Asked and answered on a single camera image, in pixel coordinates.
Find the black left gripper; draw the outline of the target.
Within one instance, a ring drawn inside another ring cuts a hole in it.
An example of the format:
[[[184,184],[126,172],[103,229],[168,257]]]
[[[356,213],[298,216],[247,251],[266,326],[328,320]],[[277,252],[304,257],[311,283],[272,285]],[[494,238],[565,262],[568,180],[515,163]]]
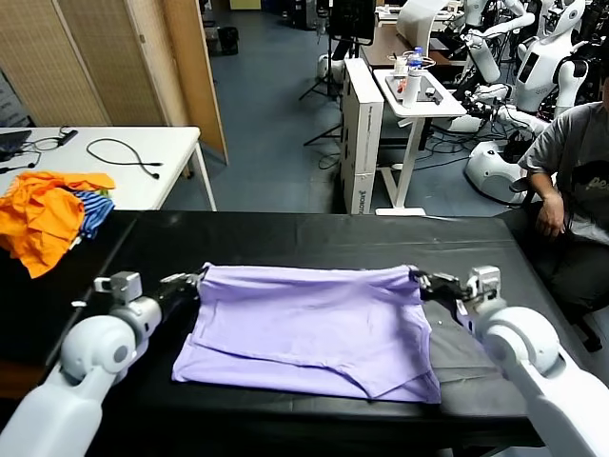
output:
[[[168,319],[182,305],[196,303],[199,300],[206,274],[206,270],[173,273],[160,280],[164,285],[154,293],[154,301],[158,304],[163,319]]]

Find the person hand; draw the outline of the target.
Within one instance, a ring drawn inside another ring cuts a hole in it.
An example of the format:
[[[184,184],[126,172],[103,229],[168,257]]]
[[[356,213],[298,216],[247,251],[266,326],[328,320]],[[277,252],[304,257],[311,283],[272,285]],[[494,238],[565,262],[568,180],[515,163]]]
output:
[[[558,193],[554,192],[542,197],[536,229],[541,235],[550,239],[555,239],[564,233],[564,204]]]

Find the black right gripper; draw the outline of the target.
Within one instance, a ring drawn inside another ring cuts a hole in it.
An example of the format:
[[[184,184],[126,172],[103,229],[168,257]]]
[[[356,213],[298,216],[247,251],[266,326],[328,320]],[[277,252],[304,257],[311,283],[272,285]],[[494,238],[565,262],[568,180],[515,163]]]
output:
[[[471,297],[471,288],[453,287],[458,285],[458,279],[452,275],[413,269],[412,280],[417,283],[423,301],[438,302],[452,317],[458,314],[458,303]]]

